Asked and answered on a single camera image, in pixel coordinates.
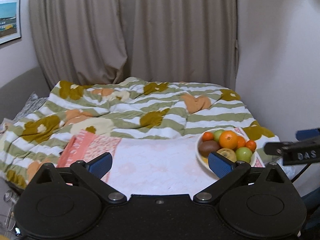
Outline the large orange mandarin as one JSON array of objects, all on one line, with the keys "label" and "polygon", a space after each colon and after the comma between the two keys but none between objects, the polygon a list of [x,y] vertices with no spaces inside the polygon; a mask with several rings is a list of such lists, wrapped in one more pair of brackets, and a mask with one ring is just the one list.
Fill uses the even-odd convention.
[{"label": "large orange mandarin", "polygon": [[238,144],[237,144],[236,149],[239,149],[241,147],[245,147],[246,146],[246,140],[244,139],[244,137],[238,136],[237,139],[238,139]]}]

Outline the smooth orange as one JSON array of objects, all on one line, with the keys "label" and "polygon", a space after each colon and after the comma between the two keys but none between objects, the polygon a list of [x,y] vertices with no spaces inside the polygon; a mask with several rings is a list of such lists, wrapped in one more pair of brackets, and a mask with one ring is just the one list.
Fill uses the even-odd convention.
[{"label": "smooth orange", "polygon": [[222,148],[233,150],[238,145],[238,135],[233,131],[224,131],[219,137],[219,144]]}]

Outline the dark orange mandarin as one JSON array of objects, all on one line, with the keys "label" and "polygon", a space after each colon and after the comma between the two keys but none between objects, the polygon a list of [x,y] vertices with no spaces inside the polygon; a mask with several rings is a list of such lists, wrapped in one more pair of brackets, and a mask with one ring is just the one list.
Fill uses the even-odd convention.
[{"label": "dark orange mandarin", "polygon": [[245,144],[247,148],[249,148],[253,153],[255,152],[257,148],[257,144],[254,140],[248,140]]}]

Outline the green apple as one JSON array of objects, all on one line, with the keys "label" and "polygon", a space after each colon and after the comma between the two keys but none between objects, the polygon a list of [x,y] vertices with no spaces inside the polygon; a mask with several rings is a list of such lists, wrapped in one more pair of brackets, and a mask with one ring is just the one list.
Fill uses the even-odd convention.
[{"label": "green apple", "polygon": [[220,136],[221,136],[221,134],[222,134],[223,132],[224,132],[223,129],[218,129],[218,130],[216,130],[216,131],[213,132],[214,140],[215,140],[216,142],[219,142]]},{"label": "green apple", "polygon": [[251,162],[251,157],[253,155],[252,151],[247,147],[238,148],[235,154],[238,161],[245,161],[247,163]]}]

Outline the pink floral towel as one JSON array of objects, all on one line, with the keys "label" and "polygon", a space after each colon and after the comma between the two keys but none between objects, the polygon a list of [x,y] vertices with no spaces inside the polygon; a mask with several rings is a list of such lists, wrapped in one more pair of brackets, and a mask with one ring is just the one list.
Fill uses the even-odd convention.
[{"label": "pink floral towel", "polygon": [[74,135],[63,150],[57,167],[69,167],[77,160],[89,162],[105,152],[114,156],[121,138],[97,135],[81,130]]}]

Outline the cream fruit bowl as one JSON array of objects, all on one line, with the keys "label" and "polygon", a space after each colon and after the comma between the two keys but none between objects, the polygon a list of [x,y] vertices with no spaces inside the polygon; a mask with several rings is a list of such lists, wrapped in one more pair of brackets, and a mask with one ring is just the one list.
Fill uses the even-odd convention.
[{"label": "cream fruit bowl", "polygon": [[195,150],[199,163],[206,169],[209,169],[208,157],[212,151],[232,162],[243,160],[253,167],[264,166],[257,153],[257,144],[238,127],[230,132],[217,128],[203,132],[198,136]]}]

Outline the brown kiwi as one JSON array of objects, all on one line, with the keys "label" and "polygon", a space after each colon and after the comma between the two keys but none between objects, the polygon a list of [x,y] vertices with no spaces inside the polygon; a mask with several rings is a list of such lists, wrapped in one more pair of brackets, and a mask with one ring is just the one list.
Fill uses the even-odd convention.
[{"label": "brown kiwi", "polygon": [[205,158],[207,158],[210,153],[217,152],[219,149],[220,145],[214,140],[201,142],[198,147],[200,155]]}]

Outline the small orange mandarin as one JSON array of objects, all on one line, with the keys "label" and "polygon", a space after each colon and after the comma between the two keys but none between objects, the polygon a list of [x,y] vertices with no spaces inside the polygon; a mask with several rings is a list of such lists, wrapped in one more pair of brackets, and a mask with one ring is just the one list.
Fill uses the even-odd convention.
[{"label": "small orange mandarin", "polygon": [[212,132],[204,132],[201,140],[203,142],[214,140],[214,134]]}]

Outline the striped floral blanket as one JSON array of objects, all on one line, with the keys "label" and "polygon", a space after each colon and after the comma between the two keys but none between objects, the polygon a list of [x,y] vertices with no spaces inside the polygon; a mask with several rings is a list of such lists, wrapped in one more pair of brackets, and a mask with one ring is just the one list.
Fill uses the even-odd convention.
[{"label": "striped floral blanket", "polygon": [[1,138],[1,177],[24,189],[40,165],[56,164],[72,136],[85,130],[131,139],[177,139],[210,129],[242,131],[264,163],[278,137],[259,125],[240,96],[211,83],[148,82],[116,85],[58,82],[46,102],[10,125]]}]

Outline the grey patterned pillow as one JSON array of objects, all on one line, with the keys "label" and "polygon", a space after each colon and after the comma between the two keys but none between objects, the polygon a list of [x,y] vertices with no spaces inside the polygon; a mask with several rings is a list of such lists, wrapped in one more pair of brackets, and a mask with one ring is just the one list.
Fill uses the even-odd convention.
[{"label": "grey patterned pillow", "polygon": [[47,99],[47,97],[39,97],[35,92],[32,92],[23,108],[17,113],[12,121],[18,122],[28,114],[37,111],[47,101]]}]

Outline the grey sofa headboard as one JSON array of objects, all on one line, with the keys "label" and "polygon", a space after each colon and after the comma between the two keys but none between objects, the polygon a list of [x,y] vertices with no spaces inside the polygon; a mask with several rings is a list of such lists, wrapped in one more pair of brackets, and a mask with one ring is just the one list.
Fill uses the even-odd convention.
[{"label": "grey sofa headboard", "polygon": [[1,87],[1,121],[13,119],[23,108],[30,94],[35,92],[38,97],[48,97],[49,85],[40,67],[26,71]]}]

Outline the beige curtain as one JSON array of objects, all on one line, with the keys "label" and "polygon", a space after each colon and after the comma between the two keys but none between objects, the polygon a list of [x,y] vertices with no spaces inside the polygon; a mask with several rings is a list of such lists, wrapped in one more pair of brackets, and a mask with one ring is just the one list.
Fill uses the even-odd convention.
[{"label": "beige curtain", "polygon": [[237,0],[29,0],[50,86],[146,81],[235,88]]}]

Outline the framed wall picture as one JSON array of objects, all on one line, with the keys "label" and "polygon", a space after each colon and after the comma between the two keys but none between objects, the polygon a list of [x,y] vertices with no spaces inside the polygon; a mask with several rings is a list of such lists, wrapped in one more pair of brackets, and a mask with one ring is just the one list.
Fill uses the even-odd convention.
[{"label": "framed wall picture", "polygon": [[0,2],[0,44],[5,44],[22,37],[20,1],[1,0]]}]

